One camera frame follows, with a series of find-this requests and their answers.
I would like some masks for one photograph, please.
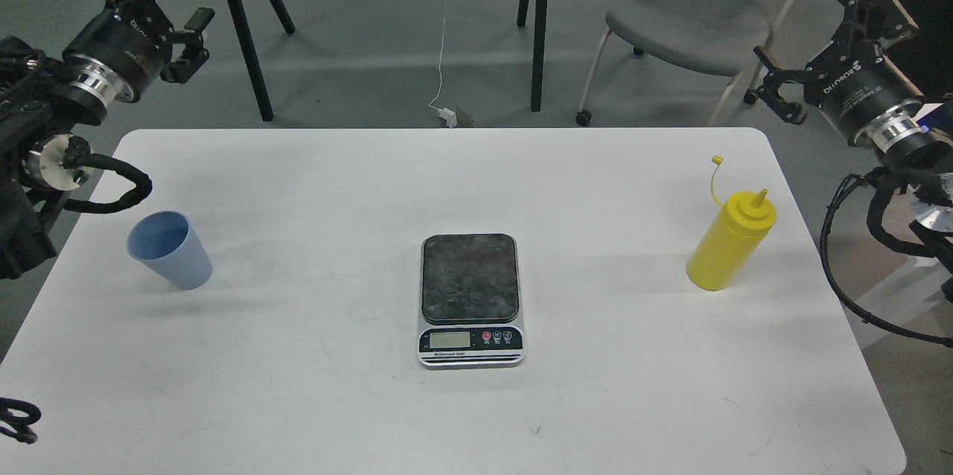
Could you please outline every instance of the lcd display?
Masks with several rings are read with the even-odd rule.
[[[470,332],[432,332],[431,348],[470,348]]]

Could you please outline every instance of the squeeze bottle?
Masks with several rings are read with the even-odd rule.
[[[719,166],[724,160],[712,158]],[[739,192],[724,204],[715,196],[715,174],[712,173],[712,200],[721,209],[707,233],[688,259],[688,278],[707,291],[724,289],[735,272],[745,264],[755,248],[765,239],[777,220],[777,211],[762,192]]]

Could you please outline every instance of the floor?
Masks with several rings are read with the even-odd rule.
[[[267,125],[256,112],[225,0],[157,1],[177,27],[195,7],[217,11],[207,30],[211,60],[187,85],[156,82],[143,101],[111,106],[102,126],[77,127],[98,152],[111,153],[125,133],[142,128],[438,127],[428,106],[438,91],[436,106],[465,109],[477,127],[575,127],[579,92],[612,0],[550,0],[541,112],[528,108],[532,31],[514,26],[517,0],[285,0],[297,26],[293,36],[283,33],[267,0],[245,0],[275,106],[275,121]],[[0,35],[17,35],[57,54],[101,8],[101,0],[0,0]],[[777,34],[775,57],[786,67],[802,66],[827,42],[840,17],[834,0],[797,1]],[[636,60],[616,39],[606,48],[593,85],[591,126],[704,126],[725,82],[652,57]],[[796,89],[786,94],[799,96]],[[743,105],[736,94],[718,124],[765,132],[815,238],[841,177],[877,164],[872,150],[848,148],[817,112],[796,127],[780,122],[762,103]],[[860,295],[903,262],[869,237],[864,227],[869,192],[856,196],[838,214],[831,235],[835,274],[850,295]],[[64,214],[54,228],[57,246],[74,222]],[[13,342],[51,265],[18,281],[0,281],[0,355]],[[937,305],[910,326],[949,336],[953,309]],[[949,351],[887,336],[864,356],[908,452],[906,474],[953,473]]]

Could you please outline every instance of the blue plastic cup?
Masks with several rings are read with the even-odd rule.
[[[126,239],[134,259],[180,289],[194,289],[211,277],[211,261],[188,218],[160,211],[143,218]]]

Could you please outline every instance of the gray chair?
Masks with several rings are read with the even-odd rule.
[[[576,123],[588,125],[592,112],[586,108],[596,66],[609,36],[616,34],[632,45],[636,57],[644,52],[688,70],[729,76],[708,125],[715,123],[728,95],[746,71],[753,68],[750,88],[758,80],[755,45],[770,45],[775,28],[782,23],[795,0],[787,0],[777,15],[757,0],[619,0],[606,13],[608,30],[599,40],[576,111]],[[753,94],[745,95],[752,104]]]

